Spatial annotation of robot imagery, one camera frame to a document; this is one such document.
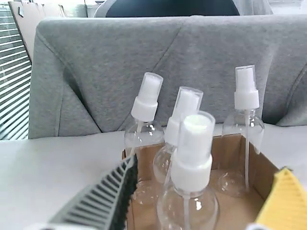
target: black fabric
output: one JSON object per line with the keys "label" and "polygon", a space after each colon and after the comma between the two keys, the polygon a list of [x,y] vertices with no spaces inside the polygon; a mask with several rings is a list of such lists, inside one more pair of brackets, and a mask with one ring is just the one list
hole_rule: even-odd
{"label": "black fabric", "polygon": [[106,17],[239,15],[233,0],[117,0]]}

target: plastic tube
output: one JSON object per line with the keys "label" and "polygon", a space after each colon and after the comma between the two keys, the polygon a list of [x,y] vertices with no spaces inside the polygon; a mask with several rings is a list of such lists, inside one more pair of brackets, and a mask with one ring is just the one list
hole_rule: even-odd
{"label": "plastic tube", "polygon": [[184,229],[190,230],[189,196],[183,197]]}
{"label": "plastic tube", "polygon": [[[139,133],[141,133],[142,131],[142,126],[143,126],[143,121],[138,121],[138,126],[136,128],[136,134],[138,135]],[[132,155],[134,153],[134,150],[135,150],[135,141],[133,142],[133,147],[131,148],[131,151],[130,151],[130,154],[129,155]]]}
{"label": "plastic tube", "polygon": [[171,155],[171,159],[170,159],[171,162],[170,162],[168,170],[167,170],[167,174],[166,174],[166,177],[165,177],[163,189],[165,189],[167,187],[169,179],[171,178],[171,168],[172,168],[172,162],[173,162],[173,155],[174,154]]}
{"label": "plastic tube", "polygon": [[245,110],[245,187],[246,191],[249,191],[249,139],[248,139],[248,127],[249,127],[249,110]]}

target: window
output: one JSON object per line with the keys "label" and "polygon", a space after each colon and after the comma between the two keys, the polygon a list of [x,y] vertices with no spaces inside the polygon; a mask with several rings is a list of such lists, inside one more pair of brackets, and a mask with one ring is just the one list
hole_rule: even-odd
{"label": "window", "polygon": [[31,62],[9,5],[0,2],[0,139],[28,136]]}

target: transparent nozzle cap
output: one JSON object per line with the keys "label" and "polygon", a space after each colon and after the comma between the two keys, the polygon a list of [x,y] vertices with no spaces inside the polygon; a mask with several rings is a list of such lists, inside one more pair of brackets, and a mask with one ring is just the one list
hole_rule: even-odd
{"label": "transparent nozzle cap", "polygon": [[134,100],[131,115],[142,122],[154,120],[163,78],[155,73],[145,73],[138,96]]}
{"label": "transparent nozzle cap", "polygon": [[157,102],[163,78],[155,73],[146,72],[140,87],[138,98],[146,104]]}
{"label": "transparent nozzle cap", "polygon": [[257,90],[255,82],[254,65],[236,67],[236,92]]}
{"label": "transparent nozzle cap", "polygon": [[203,92],[190,87],[180,87],[173,110],[165,130],[165,141],[177,146],[180,120],[190,114],[195,114],[201,106]]}
{"label": "transparent nozzle cap", "polygon": [[180,119],[199,111],[203,92],[190,87],[179,88],[172,117],[180,122]]}
{"label": "transparent nozzle cap", "polygon": [[255,66],[236,67],[235,109],[259,108],[259,93],[256,88]]}
{"label": "transparent nozzle cap", "polygon": [[178,147],[171,168],[176,187],[197,192],[208,185],[214,126],[215,118],[203,111],[188,115],[180,123]]}

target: clear plastic bottle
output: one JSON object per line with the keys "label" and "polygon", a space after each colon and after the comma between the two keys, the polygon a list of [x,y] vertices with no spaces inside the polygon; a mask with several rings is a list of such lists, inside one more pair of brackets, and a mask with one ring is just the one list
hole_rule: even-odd
{"label": "clear plastic bottle", "polygon": [[206,112],[188,115],[180,124],[170,180],[157,201],[160,230],[213,230],[219,207],[208,188],[215,119]]}
{"label": "clear plastic bottle", "polygon": [[135,98],[131,115],[134,122],[125,130],[127,155],[137,154],[139,183],[133,198],[140,204],[153,204],[155,191],[151,182],[151,167],[156,151],[164,143],[163,128],[154,121],[158,107],[158,96],[163,78],[154,73],[145,73],[138,96]]}
{"label": "clear plastic bottle", "polygon": [[202,96],[203,92],[200,90],[190,87],[179,88],[173,114],[169,118],[165,130],[165,146],[158,151],[153,160],[153,182],[156,195],[161,192],[163,184],[167,183],[169,179],[166,176],[171,164],[172,153],[178,144],[180,119],[199,111]]}
{"label": "clear plastic bottle", "polygon": [[[253,151],[259,154],[264,133],[264,123],[256,113],[259,95],[254,76],[254,66],[236,68],[236,111],[223,123],[223,152],[219,157],[217,186],[218,190],[233,197],[242,196],[253,184],[255,167],[252,165],[256,163],[257,155],[249,154],[252,150],[250,143],[254,146]],[[242,147],[245,148],[244,155],[239,154]]]}

